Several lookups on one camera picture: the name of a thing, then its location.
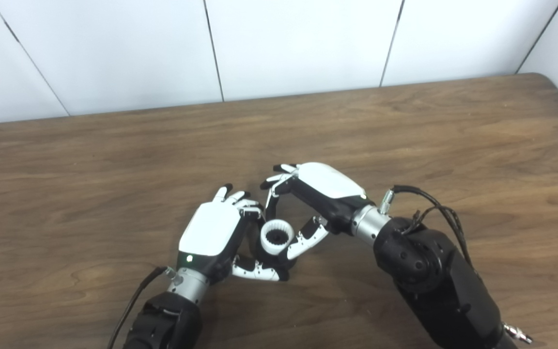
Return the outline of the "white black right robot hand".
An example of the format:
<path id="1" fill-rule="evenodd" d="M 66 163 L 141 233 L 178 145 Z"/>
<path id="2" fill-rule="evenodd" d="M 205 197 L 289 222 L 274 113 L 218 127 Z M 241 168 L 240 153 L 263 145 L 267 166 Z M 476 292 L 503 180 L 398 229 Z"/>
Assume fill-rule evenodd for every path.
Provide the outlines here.
<path id="1" fill-rule="evenodd" d="M 308 162 L 273 166 L 277 173 L 265 179 L 261 190 L 268 192 L 266 220 L 276 217 L 276 208 L 283 195 L 292 194 L 316 212 L 290 238 L 279 252 L 279 260 L 292 261 L 322 241 L 328 234 L 355 237 L 359 214 L 374 207 L 365 189 L 332 166 Z"/>

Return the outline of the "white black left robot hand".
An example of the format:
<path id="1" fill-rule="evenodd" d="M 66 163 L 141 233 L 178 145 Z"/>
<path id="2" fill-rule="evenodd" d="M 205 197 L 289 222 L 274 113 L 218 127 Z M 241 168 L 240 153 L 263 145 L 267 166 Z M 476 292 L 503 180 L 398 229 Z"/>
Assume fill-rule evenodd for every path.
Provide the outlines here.
<path id="1" fill-rule="evenodd" d="M 232 193 L 230 183 L 221 186 L 215 196 L 202 203 L 192 216 L 178 243 L 177 280 L 185 274 L 214 285 L 229 276 L 261 281 L 286 282 L 289 273 L 251 257 L 239 256 L 238 250 L 251 225 L 265 223 L 264 208 L 250 200 L 250 192 Z"/>

